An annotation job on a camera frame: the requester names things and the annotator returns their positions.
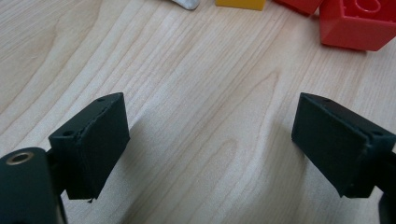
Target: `toy block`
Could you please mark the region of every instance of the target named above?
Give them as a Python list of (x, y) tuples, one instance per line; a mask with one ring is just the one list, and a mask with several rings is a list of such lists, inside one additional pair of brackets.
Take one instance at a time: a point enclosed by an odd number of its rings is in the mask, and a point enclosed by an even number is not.
[(377, 51), (396, 36), (396, 0), (326, 0), (319, 10), (324, 45)]
[(262, 11), (265, 0), (216, 0), (218, 7), (238, 7)]

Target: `white object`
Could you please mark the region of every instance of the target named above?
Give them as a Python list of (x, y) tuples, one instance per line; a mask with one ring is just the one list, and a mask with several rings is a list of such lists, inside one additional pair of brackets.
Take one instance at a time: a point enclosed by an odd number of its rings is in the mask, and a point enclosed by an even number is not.
[(196, 9), (199, 5), (199, 0), (172, 0), (182, 7), (188, 9), (188, 10), (193, 10)]

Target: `red lego brick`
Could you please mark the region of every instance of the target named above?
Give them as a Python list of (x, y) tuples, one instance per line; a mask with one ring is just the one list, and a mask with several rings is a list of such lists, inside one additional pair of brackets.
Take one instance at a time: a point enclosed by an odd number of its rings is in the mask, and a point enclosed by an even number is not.
[(396, 36), (396, 0), (325, 0), (319, 16), (324, 45), (377, 51)]

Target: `wood grain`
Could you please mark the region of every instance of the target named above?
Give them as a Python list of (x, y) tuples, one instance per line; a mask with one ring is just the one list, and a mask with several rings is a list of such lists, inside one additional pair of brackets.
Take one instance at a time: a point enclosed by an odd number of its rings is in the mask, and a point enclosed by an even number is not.
[(396, 41), (321, 46), (318, 15), (171, 1), (0, 1), (0, 156), (125, 94), (131, 142), (70, 223), (378, 223), (290, 141), (301, 91), (396, 133)]

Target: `red toy block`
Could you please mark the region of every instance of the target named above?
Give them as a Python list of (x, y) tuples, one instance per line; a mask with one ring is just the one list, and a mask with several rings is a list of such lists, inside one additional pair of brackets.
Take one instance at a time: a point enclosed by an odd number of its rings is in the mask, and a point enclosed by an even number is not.
[(325, 0), (319, 16), (324, 45), (377, 51), (396, 36), (396, 0)]
[(297, 11), (312, 15), (323, 2), (323, 0), (276, 0), (278, 3), (284, 4)]

